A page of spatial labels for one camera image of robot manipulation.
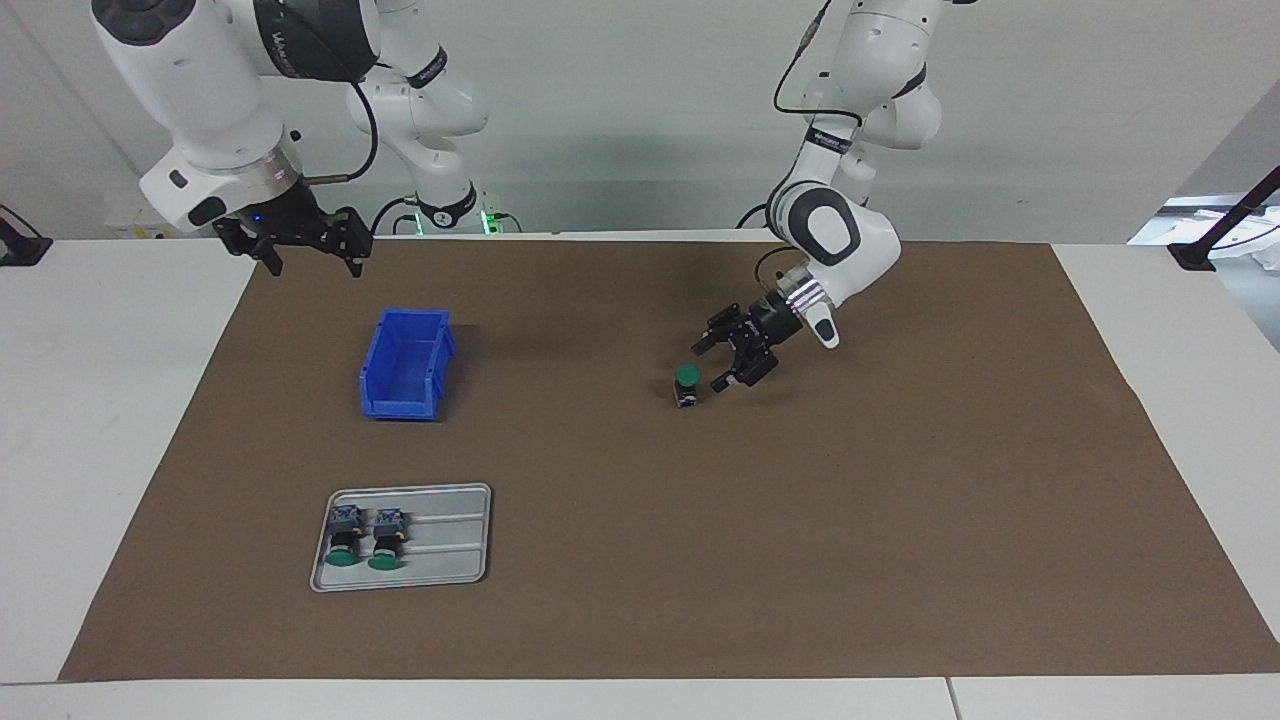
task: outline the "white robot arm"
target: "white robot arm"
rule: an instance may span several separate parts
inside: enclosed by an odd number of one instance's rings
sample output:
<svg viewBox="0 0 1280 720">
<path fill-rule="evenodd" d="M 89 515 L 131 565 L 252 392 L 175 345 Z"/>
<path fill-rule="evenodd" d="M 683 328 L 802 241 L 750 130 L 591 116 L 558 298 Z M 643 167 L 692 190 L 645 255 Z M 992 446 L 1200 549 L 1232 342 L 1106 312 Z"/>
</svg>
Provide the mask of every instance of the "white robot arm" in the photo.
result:
<svg viewBox="0 0 1280 720">
<path fill-rule="evenodd" d="M 420 15 L 419 1 L 92 0 L 91 5 L 113 63 L 173 135 L 173 150 L 140 183 L 156 210 L 183 231 L 212 223 L 232 254 L 261 260 L 273 274 L 283 266 L 274 247 L 301 245 L 342 258 L 358 277 L 372 251 L 371 233 L 351 208 L 320 210 L 311 187 L 360 177 L 372 155 L 356 173 L 302 177 L 284 123 L 266 105 L 261 76 L 355 87 L 381 72 L 375 64 L 389 55 L 403 67 L 421 61 L 413 70 L 394 65 L 387 70 L 399 73 L 399 85 L 411 87 L 440 53 L 429 36 L 415 35 L 424 20 L 403 22 Z M 396 15 L 397 27 L 379 22 L 380 9 Z M 387 119 L 387 142 L 397 151 L 404 137 L 421 135 L 415 118 L 425 113 L 413 111 L 420 104 L 407 92 L 370 100 L 370 113 Z M 467 108 L 476 109 L 486 118 L 481 102 Z M 369 132 L 370 123 L 361 118 Z M 461 129 L 483 126 L 484 119 L 472 119 Z M 420 193 L 424 186 L 436 196 L 453 192 L 430 184 L 438 178 L 430 168 L 419 173 L 420 155 L 401 156 L 413 168 Z M 461 172 L 461 161 L 449 160 Z"/>
<path fill-rule="evenodd" d="M 417 188 L 413 204 L 440 231 L 483 232 L 479 193 L 452 142 L 489 122 L 476 86 L 449 67 L 419 0 L 379 0 L 383 51 L 362 87 L 378 118 L 381 143 L 408 165 Z M 370 132 L 355 91 L 347 105 L 356 126 Z"/>
<path fill-rule="evenodd" d="M 773 233 L 806 259 L 746 313 L 731 305 L 708 322 L 694 352 L 704 355 L 721 342 L 735 350 L 731 369 L 712 383 L 716 392 L 763 379 L 778 364 L 772 347 L 805 324 L 826 347 L 838 346 L 833 311 L 897 263 L 901 246 L 892 223 L 864 206 L 876 170 L 859 143 L 915 149 L 937 135 L 941 106 L 925 81 L 925 58 L 946 3 L 865 0 L 852 8 L 832 72 L 809 86 L 806 109 L 796 111 L 810 118 L 804 146 L 765 208 Z M 797 59 L 824 15 L 826 8 Z M 840 172 L 858 197 L 832 187 Z"/>
</svg>

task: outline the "green button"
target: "green button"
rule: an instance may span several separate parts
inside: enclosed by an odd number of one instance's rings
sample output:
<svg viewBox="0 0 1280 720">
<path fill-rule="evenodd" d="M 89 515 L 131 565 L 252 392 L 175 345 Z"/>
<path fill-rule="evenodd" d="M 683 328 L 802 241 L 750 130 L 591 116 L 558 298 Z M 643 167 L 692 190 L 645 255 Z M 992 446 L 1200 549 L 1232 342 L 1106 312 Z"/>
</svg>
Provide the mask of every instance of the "green button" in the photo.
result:
<svg viewBox="0 0 1280 720">
<path fill-rule="evenodd" d="M 360 557 L 344 547 L 337 550 L 330 550 L 329 555 L 324 556 L 324 561 L 334 568 L 351 568 L 352 565 L 360 562 Z"/>
<path fill-rule="evenodd" d="M 694 387 L 703 379 L 703 372 L 696 365 L 681 365 L 676 370 L 676 382 L 682 387 Z"/>
<path fill-rule="evenodd" d="M 399 559 L 394 552 L 379 552 L 369 559 L 369 566 L 374 570 L 396 570 L 399 568 Z"/>
</svg>

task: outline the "brown paper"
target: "brown paper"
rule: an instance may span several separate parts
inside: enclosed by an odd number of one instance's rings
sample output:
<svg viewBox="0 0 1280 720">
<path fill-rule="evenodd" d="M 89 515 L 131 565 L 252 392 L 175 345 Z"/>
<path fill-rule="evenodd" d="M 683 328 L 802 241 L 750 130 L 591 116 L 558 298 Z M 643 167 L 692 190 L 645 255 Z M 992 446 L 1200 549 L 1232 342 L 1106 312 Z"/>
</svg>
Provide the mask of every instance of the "brown paper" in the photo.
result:
<svg viewBox="0 0 1280 720">
<path fill-rule="evenodd" d="M 361 281 L 310 252 L 259 272 L 61 679 L 1280 671 L 1048 247 L 910 243 L 838 350 L 796 336 L 758 388 L 677 410 L 675 368 L 760 295 L 764 249 L 383 243 Z M 388 306 L 453 311 L 442 423 L 360 414 Z M 333 491 L 476 480 L 479 584 L 308 589 Z"/>
</svg>

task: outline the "gray tray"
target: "gray tray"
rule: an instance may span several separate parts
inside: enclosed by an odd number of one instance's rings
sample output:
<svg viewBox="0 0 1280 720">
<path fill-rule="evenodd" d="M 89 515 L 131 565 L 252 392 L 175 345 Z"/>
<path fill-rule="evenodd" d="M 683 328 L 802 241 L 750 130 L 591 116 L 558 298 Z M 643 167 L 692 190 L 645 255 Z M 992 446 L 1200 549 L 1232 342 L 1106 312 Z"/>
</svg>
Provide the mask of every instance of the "gray tray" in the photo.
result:
<svg viewBox="0 0 1280 720">
<path fill-rule="evenodd" d="M 489 557 L 489 506 L 493 491 L 484 483 L 387 489 L 343 489 L 329 496 L 320 523 L 311 589 L 344 592 L 479 582 Z M 365 521 L 361 562 L 334 568 L 324 561 L 329 550 L 324 525 L 337 505 L 356 505 Z M 401 568 L 374 570 L 371 523 L 380 509 L 398 507 L 408 521 Z"/>
</svg>

